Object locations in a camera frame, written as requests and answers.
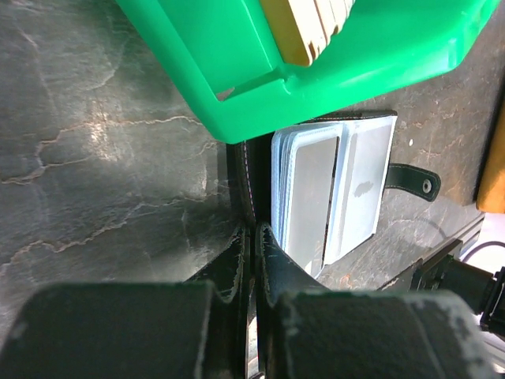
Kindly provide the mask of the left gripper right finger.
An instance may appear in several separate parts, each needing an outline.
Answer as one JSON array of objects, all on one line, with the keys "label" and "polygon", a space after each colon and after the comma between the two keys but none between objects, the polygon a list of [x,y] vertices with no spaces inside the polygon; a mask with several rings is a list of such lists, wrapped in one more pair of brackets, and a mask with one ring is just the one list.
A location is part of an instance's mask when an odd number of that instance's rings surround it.
[{"label": "left gripper right finger", "polygon": [[267,222],[256,226],[254,242],[256,288],[257,346],[260,372],[270,378],[271,345],[274,336],[273,312],[281,295],[327,288],[301,268],[275,239]]}]

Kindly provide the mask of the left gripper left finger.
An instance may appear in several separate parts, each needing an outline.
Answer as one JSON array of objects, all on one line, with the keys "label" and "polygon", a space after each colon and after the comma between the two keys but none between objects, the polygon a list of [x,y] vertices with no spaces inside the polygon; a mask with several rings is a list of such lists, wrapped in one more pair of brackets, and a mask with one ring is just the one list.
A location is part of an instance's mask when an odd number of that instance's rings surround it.
[{"label": "left gripper left finger", "polygon": [[224,250],[191,276],[208,289],[195,378],[245,378],[248,358],[249,229],[240,224]]}]

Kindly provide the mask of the black leather card holder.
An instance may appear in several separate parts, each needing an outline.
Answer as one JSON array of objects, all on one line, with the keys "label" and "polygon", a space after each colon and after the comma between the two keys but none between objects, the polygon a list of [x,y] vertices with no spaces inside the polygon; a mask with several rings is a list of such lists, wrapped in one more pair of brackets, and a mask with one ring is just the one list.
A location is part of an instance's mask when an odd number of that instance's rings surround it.
[{"label": "black leather card holder", "polygon": [[[353,122],[387,122],[393,140],[397,118],[394,111],[334,112],[230,144],[226,160],[232,199],[242,206],[248,224],[269,223],[284,252],[310,276],[318,276],[328,266],[324,253],[345,129]],[[438,174],[394,163],[390,152],[383,192],[401,190],[432,202],[440,187]]]}]

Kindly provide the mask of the green plastic bin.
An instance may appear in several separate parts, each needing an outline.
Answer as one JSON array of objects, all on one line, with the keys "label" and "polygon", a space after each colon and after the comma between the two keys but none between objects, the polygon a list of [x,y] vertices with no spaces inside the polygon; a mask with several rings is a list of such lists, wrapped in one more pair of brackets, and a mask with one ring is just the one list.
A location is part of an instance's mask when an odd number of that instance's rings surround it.
[{"label": "green plastic bin", "polygon": [[258,1],[121,1],[192,112],[240,141],[447,73],[495,1],[358,1],[310,66],[284,62]]}]

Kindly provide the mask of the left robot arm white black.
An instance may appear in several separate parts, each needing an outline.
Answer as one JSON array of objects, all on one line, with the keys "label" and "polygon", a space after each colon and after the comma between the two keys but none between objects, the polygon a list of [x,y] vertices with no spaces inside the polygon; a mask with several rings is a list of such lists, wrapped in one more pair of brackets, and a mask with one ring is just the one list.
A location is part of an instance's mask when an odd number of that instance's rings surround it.
[{"label": "left robot arm white black", "polygon": [[266,378],[494,378],[482,331],[504,334],[504,274],[454,259],[454,241],[378,291],[331,291],[280,248],[271,226],[238,228],[194,280],[204,307],[198,378],[247,375],[249,296]]}]

